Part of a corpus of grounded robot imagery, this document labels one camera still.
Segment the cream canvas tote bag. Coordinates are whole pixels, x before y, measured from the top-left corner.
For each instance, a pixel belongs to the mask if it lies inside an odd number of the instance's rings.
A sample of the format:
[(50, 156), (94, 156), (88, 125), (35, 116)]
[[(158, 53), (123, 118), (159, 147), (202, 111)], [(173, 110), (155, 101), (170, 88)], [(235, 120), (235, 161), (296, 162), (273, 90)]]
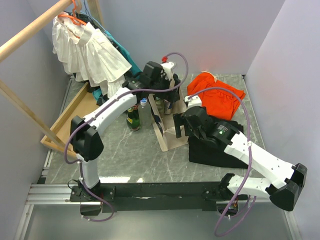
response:
[(176, 137), (176, 129), (174, 123), (174, 114), (181, 114), (187, 110), (184, 103), (184, 95), (182, 90), (179, 90), (180, 100), (173, 104), (171, 114), (161, 115), (155, 101), (155, 95), (150, 94), (148, 96), (148, 101), (151, 107), (152, 113), (152, 126), (157, 137), (160, 149), (162, 152), (167, 152), (188, 143), (188, 137), (185, 136), (184, 127), (181, 126), (181, 137)]

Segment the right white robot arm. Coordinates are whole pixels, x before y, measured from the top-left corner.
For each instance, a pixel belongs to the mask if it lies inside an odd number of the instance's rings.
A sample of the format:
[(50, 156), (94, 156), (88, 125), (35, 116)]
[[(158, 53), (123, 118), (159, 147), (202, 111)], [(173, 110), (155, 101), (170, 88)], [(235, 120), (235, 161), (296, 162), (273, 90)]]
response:
[(173, 115), (175, 134), (188, 136), (189, 161), (221, 168), (246, 169), (251, 166), (262, 176), (243, 177), (227, 173), (219, 183), (219, 193), (231, 199), (240, 195), (270, 199), (278, 208), (291, 212), (305, 186), (307, 167), (283, 161), (255, 143), (249, 143), (243, 127), (207, 114), (206, 108), (193, 106)]

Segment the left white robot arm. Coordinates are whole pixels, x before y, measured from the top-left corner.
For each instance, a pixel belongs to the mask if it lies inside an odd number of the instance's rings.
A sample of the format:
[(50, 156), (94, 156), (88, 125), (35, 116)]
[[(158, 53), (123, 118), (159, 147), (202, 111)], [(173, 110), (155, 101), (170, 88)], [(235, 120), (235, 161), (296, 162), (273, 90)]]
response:
[(107, 127), (129, 108), (137, 105), (150, 94), (160, 99), (176, 100), (179, 78), (173, 73), (175, 64), (149, 61), (142, 72), (126, 77), (117, 92), (103, 105), (84, 117), (76, 116), (71, 121), (70, 143), (81, 165), (80, 182), (82, 195), (88, 201), (100, 195), (98, 157), (104, 149), (101, 135)]

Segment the green glass bottle gold cap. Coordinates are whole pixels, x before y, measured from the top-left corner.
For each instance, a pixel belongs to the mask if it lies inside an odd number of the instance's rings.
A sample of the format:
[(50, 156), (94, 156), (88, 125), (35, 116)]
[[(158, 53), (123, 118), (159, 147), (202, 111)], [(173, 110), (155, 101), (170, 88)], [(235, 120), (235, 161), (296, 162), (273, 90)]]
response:
[(141, 125), (140, 125), (139, 113), (138, 113), (138, 109), (135, 106), (130, 107), (127, 110), (126, 123), (131, 131), (135, 132), (140, 129)]

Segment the pocari sweat plastic bottle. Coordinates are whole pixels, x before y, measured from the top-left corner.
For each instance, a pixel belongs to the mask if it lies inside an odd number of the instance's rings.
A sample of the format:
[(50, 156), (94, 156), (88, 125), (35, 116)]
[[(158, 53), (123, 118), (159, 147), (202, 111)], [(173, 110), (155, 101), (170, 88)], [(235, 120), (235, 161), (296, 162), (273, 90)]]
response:
[(147, 98), (142, 98), (138, 106), (138, 114), (140, 125), (144, 128), (149, 128), (152, 125), (151, 106)]

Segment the red bull can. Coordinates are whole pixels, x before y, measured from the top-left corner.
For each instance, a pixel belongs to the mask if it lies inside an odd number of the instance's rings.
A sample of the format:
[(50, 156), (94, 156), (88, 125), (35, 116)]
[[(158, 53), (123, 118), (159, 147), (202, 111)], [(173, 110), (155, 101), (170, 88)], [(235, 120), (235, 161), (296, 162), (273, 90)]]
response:
[(164, 100), (163, 104), (164, 104), (164, 114), (170, 115), (172, 113), (173, 103), (168, 100)]

